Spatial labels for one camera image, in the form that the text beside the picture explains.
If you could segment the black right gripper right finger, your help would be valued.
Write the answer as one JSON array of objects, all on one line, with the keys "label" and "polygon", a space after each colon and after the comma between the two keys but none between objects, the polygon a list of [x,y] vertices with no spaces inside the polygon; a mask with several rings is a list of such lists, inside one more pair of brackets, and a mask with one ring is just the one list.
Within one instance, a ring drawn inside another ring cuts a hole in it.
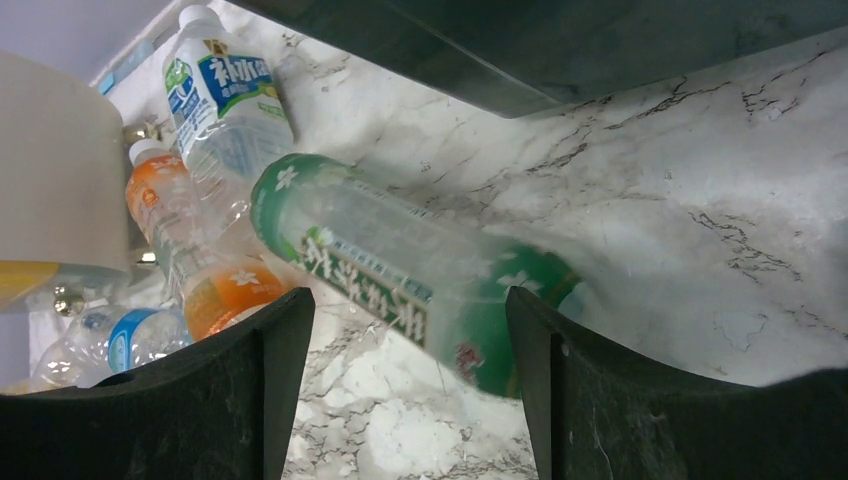
[{"label": "black right gripper right finger", "polygon": [[542,479],[843,479],[847,373],[765,387],[680,370],[514,287],[506,318]]}]

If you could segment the green tea bottle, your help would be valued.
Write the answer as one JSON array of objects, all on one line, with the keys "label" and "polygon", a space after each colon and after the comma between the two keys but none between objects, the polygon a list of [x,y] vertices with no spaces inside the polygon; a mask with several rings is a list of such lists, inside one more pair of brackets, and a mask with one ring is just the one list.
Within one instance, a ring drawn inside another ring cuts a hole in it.
[{"label": "green tea bottle", "polygon": [[251,195],[259,240],[478,390],[521,394],[505,301],[524,288],[571,305],[578,274],[556,254],[459,224],[334,159],[293,153]]}]

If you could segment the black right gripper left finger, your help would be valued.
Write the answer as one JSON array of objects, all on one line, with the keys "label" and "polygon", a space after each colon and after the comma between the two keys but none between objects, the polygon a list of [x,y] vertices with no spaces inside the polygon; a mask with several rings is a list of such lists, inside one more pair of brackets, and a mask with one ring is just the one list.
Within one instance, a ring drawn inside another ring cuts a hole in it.
[{"label": "black right gripper left finger", "polygon": [[1,399],[5,479],[278,479],[315,301],[249,318],[90,388]]}]

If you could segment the clear bottle green-white label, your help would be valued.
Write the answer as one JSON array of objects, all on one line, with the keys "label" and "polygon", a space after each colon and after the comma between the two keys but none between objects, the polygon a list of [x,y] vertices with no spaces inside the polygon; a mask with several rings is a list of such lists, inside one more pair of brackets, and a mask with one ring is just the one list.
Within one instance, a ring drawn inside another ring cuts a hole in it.
[{"label": "clear bottle green-white label", "polygon": [[271,67],[208,6],[189,5],[162,78],[176,144],[204,220],[223,231],[246,217],[250,192],[295,140]]}]

